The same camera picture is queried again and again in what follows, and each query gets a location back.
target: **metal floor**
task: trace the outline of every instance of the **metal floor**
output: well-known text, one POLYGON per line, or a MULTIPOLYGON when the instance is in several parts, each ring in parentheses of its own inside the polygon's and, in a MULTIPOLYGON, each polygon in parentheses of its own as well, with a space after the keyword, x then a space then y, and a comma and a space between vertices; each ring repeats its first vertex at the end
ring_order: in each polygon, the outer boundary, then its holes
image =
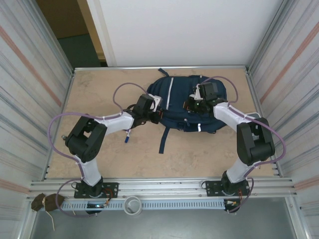
POLYGON ((237 215, 223 210, 156 210, 131 217, 104 211, 78 219, 37 213, 31 239, 295 239, 284 198, 249 199, 237 215))

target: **reflective stripe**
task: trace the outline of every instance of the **reflective stripe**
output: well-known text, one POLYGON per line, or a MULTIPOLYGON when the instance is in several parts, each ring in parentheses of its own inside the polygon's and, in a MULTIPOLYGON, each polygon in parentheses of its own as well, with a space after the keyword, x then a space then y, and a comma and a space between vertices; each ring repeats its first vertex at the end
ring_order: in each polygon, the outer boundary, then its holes
POLYGON ((169 90, 168 90, 168 97, 167 97, 167 103, 166 103, 166 109, 167 109, 167 110, 168 110, 169 98, 170 98, 170 90, 171 90, 171 86, 173 85, 173 80, 174 80, 174 77, 172 77, 171 80, 170 80, 170 85, 169 85, 169 90))

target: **navy blue backpack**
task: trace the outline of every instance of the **navy blue backpack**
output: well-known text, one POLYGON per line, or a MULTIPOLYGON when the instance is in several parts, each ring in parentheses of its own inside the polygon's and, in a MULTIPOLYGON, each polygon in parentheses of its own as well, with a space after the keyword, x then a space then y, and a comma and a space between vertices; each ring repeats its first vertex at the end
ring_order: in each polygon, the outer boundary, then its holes
MULTIPOLYGON (((160 123, 166 126, 162 136, 159 153, 164 153, 165 141, 169 129, 176 128, 185 132, 203 131, 208 133, 216 133, 226 124, 213 116, 207 114, 198 114, 189 112, 183 108, 184 102, 187 101, 190 94, 194 94, 194 87, 208 79, 206 76, 169 76, 162 68, 160 72, 165 74, 151 84, 147 92, 154 96, 160 96, 162 102, 160 107, 163 110, 163 115, 160 123)), ((217 90, 216 94, 220 98, 227 99, 226 88, 221 81, 211 79, 209 82, 214 84, 217 90)))

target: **corrugated metal wall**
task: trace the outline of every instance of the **corrugated metal wall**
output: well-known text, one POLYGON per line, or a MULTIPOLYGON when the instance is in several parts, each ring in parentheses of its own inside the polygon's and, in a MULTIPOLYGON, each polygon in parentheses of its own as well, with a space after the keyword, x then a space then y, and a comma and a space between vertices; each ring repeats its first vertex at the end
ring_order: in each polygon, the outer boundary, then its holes
POLYGON ((32 1, 0 1, 0 238, 14 238, 47 164, 46 128, 72 76, 32 1))
MULTIPOLYGON (((319 0, 290 1, 250 67, 264 114, 287 143, 279 162, 292 177, 313 238, 319 238, 319 0)), ((282 146, 275 139, 278 155, 282 146)))

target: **wooden floor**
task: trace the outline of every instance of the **wooden floor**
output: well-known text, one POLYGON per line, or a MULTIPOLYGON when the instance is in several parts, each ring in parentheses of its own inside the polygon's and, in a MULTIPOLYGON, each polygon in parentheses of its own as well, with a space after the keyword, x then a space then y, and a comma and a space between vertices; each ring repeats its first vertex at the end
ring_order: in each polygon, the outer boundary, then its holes
MULTIPOLYGON (((232 80, 239 92, 234 107, 244 113, 255 111, 243 69, 168 69, 171 76, 224 76, 232 80)), ((163 74, 157 69, 125 69, 77 71, 66 112, 82 112, 94 116, 116 114, 119 109, 112 102, 114 90, 124 82, 134 82, 145 89, 163 74)), ((228 100, 235 99, 232 86, 223 81, 228 100)), ((135 86, 122 87, 116 101, 126 108, 136 103, 142 91, 135 86)), ((62 135, 68 135, 78 117, 62 119, 56 147, 64 153, 62 135)), ((207 177, 221 176, 235 162, 236 133, 228 126, 216 134, 186 133, 172 129, 167 137, 164 154, 159 154, 161 124, 146 123, 132 130, 128 143, 126 133, 116 132, 105 137, 98 154, 98 166, 103 177, 207 177)), ((251 175, 272 176, 270 165, 255 169, 251 175)), ((53 153, 47 177, 78 177, 80 171, 74 161, 53 153)))

